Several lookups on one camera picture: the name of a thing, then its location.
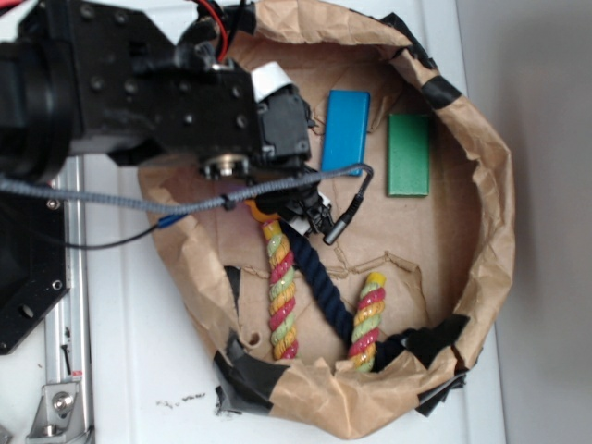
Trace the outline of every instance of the crumpled brown paper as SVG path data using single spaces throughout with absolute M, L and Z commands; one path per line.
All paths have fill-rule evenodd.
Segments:
M 372 95 L 365 162 L 375 179 L 334 247 L 311 238 L 346 306 L 353 311 L 367 273 L 380 271 L 387 276 L 381 339 L 409 327 L 434 327 L 452 313 L 470 318 L 456 350 L 442 351 L 428 369 L 406 351 L 379 374 L 361 375 L 342 361 L 343 344 L 297 276 L 300 359 L 283 363 L 290 368 L 273 390 L 271 414 L 358 438 L 416 407 L 418 394 L 450 380 L 455 370 L 475 364 L 512 284 L 512 160 L 466 98 L 430 110 L 417 89 L 439 73 L 407 51 L 391 60 L 410 44 L 394 29 L 315 0 L 263 0 L 256 10 L 256 35 L 238 38 L 231 56 L 247 69 L 275 60 L 300 87 L 319 124 L 310 133 L 312 167 L 320 163 L 329 91 Z M 435 115 L 425 198 L 386 197 L 389 113 Z M 205 181 L 193 167 L 144 169 L 140 182 L 147 198 L 168 204 L 236 187 Z M 359 185 L 357 178 L 339 178 L 320 190 L 338 215 Z M 154 242 L 208 350 L 224 354 L 236 331 L 251 356 L 271 362 L 265 242 L 247 207 L 188 217 L 157 231 Z M 238 313 L 225 265 L 241 269 Z

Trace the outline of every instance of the green block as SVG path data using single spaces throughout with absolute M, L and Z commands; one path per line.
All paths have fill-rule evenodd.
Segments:
M 388 118 L 388 196 L 429 194 L 429 117 Z

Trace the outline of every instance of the cable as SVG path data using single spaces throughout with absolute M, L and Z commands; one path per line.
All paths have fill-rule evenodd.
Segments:
M 123 239 L 123 240 L 118 240 L 115 242 L 105 243 L 105 244 L 100 244 L 100 245 L 80 245 L 78 243 L 66 242 L 64 240 L 54 238 L 52 236 L 48 236 L 48 235 L 42 233 L 41 231 L 38 231 L 37 229 L 32 228 L 31 226 L 29 226 L 29 224 L 24 223 L 22 220 L 19 220 L 20 217 L 15 214 L 15 212 L 12 210 L 12 208 L 9 205 L 5 205 L 3 203 L 0 203 L 0 207 L 1 207 L 0 217 L 2 217 L 8 223 L 13 224 L 16 229 L 21 229 L 21 230 L 27 231 L 33 237 L 37 238 L 40 241 L 50 243 L 52 245 L 64 247 L 64 248 L 70 248 L 73 250 L 93 251 L 93 250 L 106 250 L 108 248 L 120 247 L 122 245 L 125 245 L 126 243 L 130 243 L 130 242 L 136 241 L 140 238 L 143 238 L 144 236 L 147 236 L 150 233 L 152 233 L 153 231 L 155 231 L 156 229 L 161 228 L 160 221 L 158 221 L 158 223 L 152 225 L 151 227 L 149 227 L 145 231 L 142 231 L 141 233 L 138 233 L 134 236 L 131 236 L 131 237 Z
M 239 10 L 236 12 L 234 19 L 232 20 L 232 26 L 230 27 L 230 34 L 228 35 L 228 49 L 234 42 L 234 38 L 237 36 L 239 25 L 241 24 L 242 13 L 247 7 L 247 0 L 240 0 Z
M 0 192 L 19 194 L 41 199 L 57 199 L 62 201 L 83 201 L 93 204 L 114 205 L 129 208 L 132 210 L 144 211 L 170 216 L 185 216 L 190 213 L 197 213 L 206 210 L 212 210 L 218 207 L 231 209 L 236 203 L 252 199 L 259 194 L 265 194 L 273 191 L 284 191 L 292 188 L 298 188 L 303 185 L 311 185 L 321 180 L 333 179 L 339 176 L 346 176 L 352 171 L 362 169 L 366 172 L 366 178 L 363 186 L 372 179 L 374 170 L 366 164 L 354 164 L 345 168 L 335 169 L 333 171 L 321 171 L 309 173 L 298 178 L 284 178 L 265 182 L 242 190 L 234 191 L 224 196 L 214 197 L 197 203 L 184 205 L 165 205 L 139 199 L 130 199 L 127 197 L 113 196 L 97 192 L 54 190 L 52 188 L 31 185 L 30 183 L 9 179 L 0 175 Z
M 160 219 L 158 219 L 158 222 L 156 224 L 152 225 L 151 227 L 149 227 L 141 233 L 138 233 L 134 236 L 131 236 L 123 240 L 118 240 L 115 242 L 101 245 L 80 245 L 76 243 L 65 242 L 63 240 L 47 236 L 40 231 L 37 231 L 30 227 L 25 227 L 25 224 L 20 224 L 16 220 L 14 215 L 9 214 L 9 211 L 7 211 L 6 209 L 4 209 L 4 212 L 0 212 L 0 216 L 4 216 L 4 219 L 10 219 L 10 221 L 15 223 L 17 227 L 21 227 L 23 229 L 28 230 L 33 236 L 47 243 L 83 251 L 104 250 L 108 248 L 119 247 L 132 241 L 136 241 L 140 238 L 143 238 L 144 236 L 149 235 L 157 229 L 168 228 L 171 225 L 179 222 L 183 217 L 186 217 L 190 213 L 214 209 L 220 206 L 224 206 L 227 209 L 232 209 L 237 202 L 253 198 L 258 194 L 286 190 L 289 188 L 295 188 L 300 187 L 302 185 L 316 183 L 323 179 L 331 179 L 338 176 L 344 176 L 357 169 L 363 169 L 366 172 L 366 177 L 364 179 L 360 191 L 356 195 L 357 197 L 363 190 L 365 191 L 368 183 L 370 182 L 374 174 L 373 169 L 365 164 L 356 164 L 334 171 L 310 173 L 300 178 L 287 178 L 276 180 L 274 182 L 262 183 L 244 190 L 235 191 L 228 195 L 216 197 L 213 199 L 189 205 L 162 205 L 158 203 L 151 203 L 148 201 L 123 198 L 118 196 L 86 191 L 54 190 L 48 187 L 30 185 L 29 183 L 22 182 L 20 180 L 8 179 L 0 175 L 0 192 L 8 192 L 41 199 L 80 200 L 95 204 L 112 204 L 116 206 L 127 207 L 134 210 L 152 213 L 168 213 L 168 216 L 161 217 Z
M 22 0 L 0 0 L 0 9 L 5 7 L 14 7 L 22 3 Z
M 60 247 L 70 248 L 72 250 L 83 250 L 85 252 L 91 252 L 91 251 L 96 251 L 96 250 L 107 250 L 109 248 L 121 247 L 122 245 L 125 245 L 126 243 L 134 242 L 134 241 L 137 241 L 138 239 L 143 238 L 144 236 L 148 236 L 150 233 L 152 233 L 156 229 L 158 229 L 158 224 L 154 224 L 151 227 L 149 227 L 148 229 L 142 231 L 141 233 L 138 233 L 138 234 L 131 236 L 129 238 L 117 240 L 117 241 L 111 242 L 111 243 L 104 243 L 104 244 L 100 244 L 100 245 L 80 245 L 78 243 L 70 243 L 70 242 L 65 242 L 63 240 L 52 238 L 51 236 L 44 235 L 41 232 L 34 230 L 34 229 L 29 229 L 29 231 L 31 232 L 31 234 L 33 236 L 38 238 L 40 241 L 51 243 L 53 245 L 58 245 Z
M 220 19 L 216 11 L 212 8 L 212 6 L 209 3 L 207 3 L 206 0 L 192 0 L 192 2 L 200 6 L 203 6 L 207 10 L 208 14 L 212 17 L 212 19 L 214 19 L 214 21 L 217 23 L 218 28 L 220 29 L 220 39 L 222 42 L 222 47 L 216 55 L 216 58 L 218 62 L 221 62 L 222 60 L 224 60 L 224 57 L 226 57 L 226 53 L 228 52 L 228 34 L 226 32 L 226 28 L 224 27 L 224 23 L 222 23 L 222 20 Z

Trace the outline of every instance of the red wire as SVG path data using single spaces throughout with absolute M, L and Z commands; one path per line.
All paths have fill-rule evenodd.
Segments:
M 197 3 L 201 6 L 203 6 L 205 9 L 207 9 L 207 12 L 210 13 L 210 16 L 212 16 L 212 19 L 214 19 L 216 21 L 216 23 L 218 24 L 218 28 L 220 28 L 220 38 L 222 39 L 222 50 L 220 51 L 220 54 L 218 55 L 218 62 L 221 62 L 222 60 L 224 60 L 224 57 L 226 56 L 226 52 L 228 51 L 228 33 L 226 32 L 226 28 L 224 28 L 224 24 L 222 23 L 222 20 L 220 19 L 218 14 L 214 11 L 214 9 L 212 8 L 212 6 L 209 3 L 207 3 L 205 0 L 192 0 L 192 2 Z
M 5 7 L 17 6 L 22 3 L 22 0 L 0 0 L 0 9 Z

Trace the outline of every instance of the navy blue rope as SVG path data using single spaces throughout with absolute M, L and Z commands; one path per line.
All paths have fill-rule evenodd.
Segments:
M 290 241 L 296 265 L 313 290 L 314 298 L 323 311 L 325 319 L 333 326 L 346 346 L 352 345 L 353 315 L 341 300 L 339 289 L 333 285 L 325 266 L 308 240 L 290 225 L 282 222 L 281 228 Z
M 318 252 L 310 242 L 290 225 L 281 221 L 281 228 L 290 241 L 294 261 L 313 290 L 314 298 L 339 337 L 349 348 L 352 345 L 353 314 L 347 311 L 339 289 L 333 284 L 327 269 L 321 263 Z M 405 348 L 402 342 L 413 333 L 408 329 L 400 335 L 392 335 L 384 342 L 376 343 L 376 357 L 372 371 L 379 372 L 397 358 Z

